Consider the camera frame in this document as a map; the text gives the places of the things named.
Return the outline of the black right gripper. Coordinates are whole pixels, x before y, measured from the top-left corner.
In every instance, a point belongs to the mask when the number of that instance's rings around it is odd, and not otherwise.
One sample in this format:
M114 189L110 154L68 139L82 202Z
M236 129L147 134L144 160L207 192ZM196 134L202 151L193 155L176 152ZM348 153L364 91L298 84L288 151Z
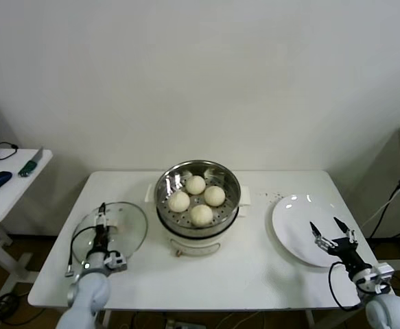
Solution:
M329 240L325 238L315 224L310 221L311 231L315 238L315 244L328 252L331 256L337 256L344 264L348 274L357 274L365 269L370 269L371 265L366 263L357 252L357 239L355 230L351 230L343 221L337 217L333 218L339 229L347 238Z

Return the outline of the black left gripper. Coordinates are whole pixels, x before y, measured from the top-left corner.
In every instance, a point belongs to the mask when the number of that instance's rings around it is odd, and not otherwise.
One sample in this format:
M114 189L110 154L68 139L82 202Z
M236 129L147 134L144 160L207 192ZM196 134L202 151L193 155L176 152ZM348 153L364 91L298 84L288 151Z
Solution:
M109 228L106 226L106 203L103 202L95 215L94 251L108 253Z

